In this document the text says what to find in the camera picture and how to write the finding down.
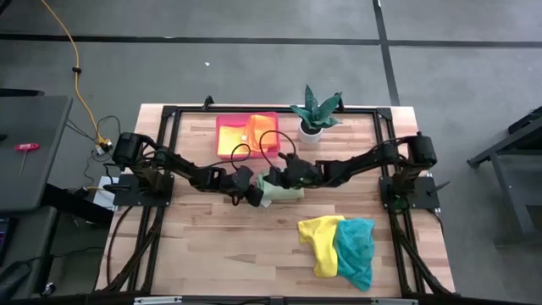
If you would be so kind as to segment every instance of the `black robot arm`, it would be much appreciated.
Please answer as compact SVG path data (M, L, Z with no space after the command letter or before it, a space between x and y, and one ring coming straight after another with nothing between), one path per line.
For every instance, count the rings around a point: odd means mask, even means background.
M145 148L153 151L143 153ZM125 132L117 143L113 161L124 170L130 170L137 176L140 186L154 193L166 191L164 174L160 169L169 170L185 179L198 191L217 192L232 197L236 205L239 200L246 200L257 207L263 191L251 185L253 173L246 166L240 166L234 174L227 175L226 169L212 165L198 167L171 152L168 147L157 145L151 137Z
M408 158L399 154L397 147L401 144L407 144ZM337 187L348 182L353 175L383 165L397 165L401 170L393 175L391 190L397 196L412 191L420 172L437 163L431 139L421 132L415 136L383 141L368 152L346 161L317 160L315 164L310 164L292 153L280 154L280 157L286 161L286 169L281 171L271 167L269 175L264 177L274 186L296 189Z

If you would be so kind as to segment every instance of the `yellow cable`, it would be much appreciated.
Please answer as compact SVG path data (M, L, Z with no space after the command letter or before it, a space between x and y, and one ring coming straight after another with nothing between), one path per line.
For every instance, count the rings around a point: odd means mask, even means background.
M66 32L66 35L68 36L69 41L71 42L71 45L74 47L74 50L75 50L75 67L79 69L80 68L79 67L79 51L77 51L77 46L75 45L74 39L69 34L69 31L66 28L66 26L64 26L60 18L54 13L53 9L45 2L45 0L41 0L41 3L45 5L45 7L49 10L51 15L54 17L54 19L56 19L58 23L60 24L60 26L62 26L62 28L64 29L64 32ZM102 135L100 135L100 131L98 130L98 126L96 124L96 121L94 120L94 115L92 115L91 109L88 107L88 105L85 102L85 99L79 93L79 73L78 72L75 72L75 93L77 94L77 97L81 100L81 103L83 104L83 106L85 106L86 112L88 112L88 114L91 116L92 124L94 125L94 129L96 130L96 133L97 133L98 143L106 143Z

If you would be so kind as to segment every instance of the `pink tray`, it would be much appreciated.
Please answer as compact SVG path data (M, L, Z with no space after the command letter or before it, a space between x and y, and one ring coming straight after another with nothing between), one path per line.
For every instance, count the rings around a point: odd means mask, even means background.
M228 155L219 155L218 154L218 135L220 134L219 129L220 126L232 126L232 127L243 127L246 125L246 122L248 121L248 118L253 114L259 114L264 115L270 118L273 118L275 121L275 126L277 127L277 130L279 129L279 115L275 112L267 112L267 113L248 113L248 114L220 114L217 115L217 121L216 121L216 142L215 142L215 149L217 152L217 156L223 160L230 160L231 154ZM277 147L269 148L269 150L265 153L265 156L267 158L277 158L280 151L280 139L279 134L275 133L277 136ZM234 155L234 160L242 159L246 156L246 154L236 154ZM263 158L263 155L261 152L251 152L251 156L249 158Z

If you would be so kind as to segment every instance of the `green leaf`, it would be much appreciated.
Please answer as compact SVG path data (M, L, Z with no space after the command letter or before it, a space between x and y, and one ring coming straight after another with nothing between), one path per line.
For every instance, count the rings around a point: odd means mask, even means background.
M342 124L342 123L338 119L331 118L331 117L328 117L325 120L319 120L319 121L314 122L314 125L317 128L329 128L337 124Z
M311 113L308 112L305 109L301 109L297 107L297 105L290 105L290 108L293 112L295 112L299 117L307 124L309 125L311 123Z
M309 129L318 129L320 127L316 126L315 124L313 124L312 122L306 122L307 123L307 127Z
M314 97L311 87L308 85L305 87L305 109L311 113L312 120L318 120L320 114L318 113L318 100Z
M339 104L341 94L342 92L328 98L320 105L320 108L318 109L320 112L320 120L327 119L333 113Z

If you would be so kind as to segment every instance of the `green cloth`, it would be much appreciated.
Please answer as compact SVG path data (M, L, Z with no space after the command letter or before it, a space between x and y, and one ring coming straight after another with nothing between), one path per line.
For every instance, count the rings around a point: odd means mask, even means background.
M274 186L263 179L265 175L260 174L257 176L257 187L263 191L262 205L264 207L267 207L273 200L290 200L305 196L302 188L299 190L286 190L280 186Z

